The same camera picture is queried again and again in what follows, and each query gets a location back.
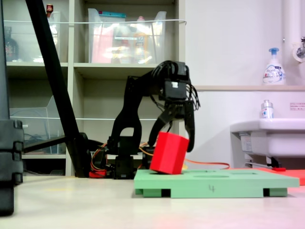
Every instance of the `white sink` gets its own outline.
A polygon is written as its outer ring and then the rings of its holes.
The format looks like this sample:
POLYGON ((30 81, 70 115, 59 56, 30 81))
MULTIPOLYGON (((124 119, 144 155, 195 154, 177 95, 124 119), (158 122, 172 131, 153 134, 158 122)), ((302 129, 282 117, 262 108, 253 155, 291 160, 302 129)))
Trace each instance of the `white sink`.
POLYGON ((258 119, 231 125, 243 151, 267 157, 305 157, 305 119, 258 119))

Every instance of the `cabinet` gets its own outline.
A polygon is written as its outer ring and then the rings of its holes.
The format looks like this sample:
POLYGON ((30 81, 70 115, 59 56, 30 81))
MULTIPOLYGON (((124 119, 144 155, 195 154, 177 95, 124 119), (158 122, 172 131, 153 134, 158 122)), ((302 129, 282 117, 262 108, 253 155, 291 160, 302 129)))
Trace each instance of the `cabinet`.
MULTIPOLYGON (((159 11, 166 11, 166 19, 184 19, 185 0, 44 0, 44 5, 53 4, 54 11, 64 12, 69 26, 67 60, 62 62, 62 70, 67 82, 70 100, 80 132, 89 139, 106 142, 111 134, 113 122, 122 109, 123 94, 127 77, 141 76, 157 64, 112 64, 88 62, 88 8, 101 11, 126 13, 126 21, 136 21, 139 16, 153 20, 159 11)), ((27 7, 22 0, 4 1, 4 20, 30 21, 27 7)), ((165 59, 184 61, 185 23, 166 22, 165 59)), ((52 96, 47 81, 44 64, 37 62, 8 62, 10 106, 45 106, 52 96)), ((142 124, 142 141, 147 141, 154 120, 160 110, 149 98, 143 98, 139 107, 142 124)), ((172 131, 184 132, 180 123, 173 125, 172 131)), ((132 130, 122 134, 130 135, 132 130)), ((65 174, 73 175, 69 154, 24 155, 27 160, 49 161, 50 158, 66 160, 65 174)))

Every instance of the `red cube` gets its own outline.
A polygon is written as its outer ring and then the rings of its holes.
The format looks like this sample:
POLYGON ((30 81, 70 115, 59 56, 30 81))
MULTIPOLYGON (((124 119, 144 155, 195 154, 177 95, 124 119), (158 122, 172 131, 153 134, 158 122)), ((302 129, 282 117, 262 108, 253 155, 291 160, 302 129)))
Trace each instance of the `red cube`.
POLYGON ((180 135, 160 132, 150 169, 172 175, 181 174, 188 145, 189 140, 180 135))

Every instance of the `clear plastic bin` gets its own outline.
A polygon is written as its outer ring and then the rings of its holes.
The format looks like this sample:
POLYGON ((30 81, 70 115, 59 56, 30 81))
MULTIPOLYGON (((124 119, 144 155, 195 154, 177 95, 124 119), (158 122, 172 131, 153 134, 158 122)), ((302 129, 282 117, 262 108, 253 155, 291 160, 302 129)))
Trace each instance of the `clear plastic bin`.
POLYGON ((161 63, 164 59, 166 12, 154 22, 102 23, 96 9, 88 9, 90 63, 161 63))
MULTIPOLYGON (((49 24, 60 62, 68 61, 68 24, 61 12, 53 12, 49 24)), ((5 50, 8 62, 43 62, 32 23, 4 22, 5 50)))
MULTIPOLYGON (((10 118, 22 121, 25 146, 64 135, 54 97, 47 107, 11 108, 10 118)), ((65 144, 31 152, 33 154, 65 154, 65 144)))

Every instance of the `green board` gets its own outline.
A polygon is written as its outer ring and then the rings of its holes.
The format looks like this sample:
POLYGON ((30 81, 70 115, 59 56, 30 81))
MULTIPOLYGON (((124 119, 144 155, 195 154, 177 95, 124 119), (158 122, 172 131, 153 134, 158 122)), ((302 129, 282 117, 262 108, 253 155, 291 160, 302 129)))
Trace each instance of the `green board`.
POLYGON ((260 170, 184 170, 180 175, 138 170, 135 194, 171 198, 285 197, 288 187, 299 187, 299 179, 260 170))

